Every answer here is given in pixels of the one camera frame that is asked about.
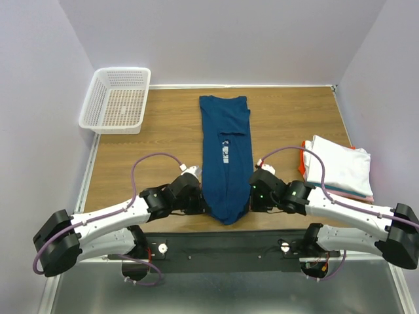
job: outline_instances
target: white towel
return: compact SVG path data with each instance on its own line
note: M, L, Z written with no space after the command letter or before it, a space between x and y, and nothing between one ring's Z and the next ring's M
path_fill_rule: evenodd
M317 154L326 168L325 184L352 191L364 196L372 196L369 184L371 155L364 149L350 149L330 142L318 135L313 141L306 141L305 147ZM320 183L321 166L310 153L303 154L307 182Z

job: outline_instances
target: wooden table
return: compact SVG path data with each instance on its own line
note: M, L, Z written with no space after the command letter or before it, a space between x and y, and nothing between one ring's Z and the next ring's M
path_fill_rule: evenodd
M131 166L146 154L169 152L187 166L201 166L202 123L198 98L202 95L247 96L254 162L275 148L301 145L314 134L350 146L329 87L150 90L139 134L101 136L84 212L131 198ZM276 168L276 175L285 182L302 179L297 171L296 150L280 152L266 162ZM173 160L164 156L150 158L137 167L137 189L170 183L178 175L179 168ZM145 232L266 230L306 228L312 222L342 226L326 218L248 213L231 226L224 226L207 215L197 215L170 216L142 228Z

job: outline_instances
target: white plastic basket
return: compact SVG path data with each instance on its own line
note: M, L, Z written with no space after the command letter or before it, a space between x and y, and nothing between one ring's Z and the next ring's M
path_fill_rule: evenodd
M79 126L98 134L139 133L150 76L144 67L98 69L84 99Z

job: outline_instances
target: blue cloth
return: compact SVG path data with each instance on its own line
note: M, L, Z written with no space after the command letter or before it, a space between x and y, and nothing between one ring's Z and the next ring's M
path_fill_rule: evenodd
M204 133L202 193L211 215L232 224L246 211L253 173L247 98L199 99Z

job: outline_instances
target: folded clothing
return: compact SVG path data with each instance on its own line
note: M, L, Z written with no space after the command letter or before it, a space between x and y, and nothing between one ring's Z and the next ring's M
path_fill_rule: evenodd
M373 200L373 191L369 184L371 155L364 149L342 147L318 135L313 136L313 141L305 141L303 146L317 154L325 164L326 188L347 197ZM299 171L307 182L319 185L320 163L308 152L301 155Z

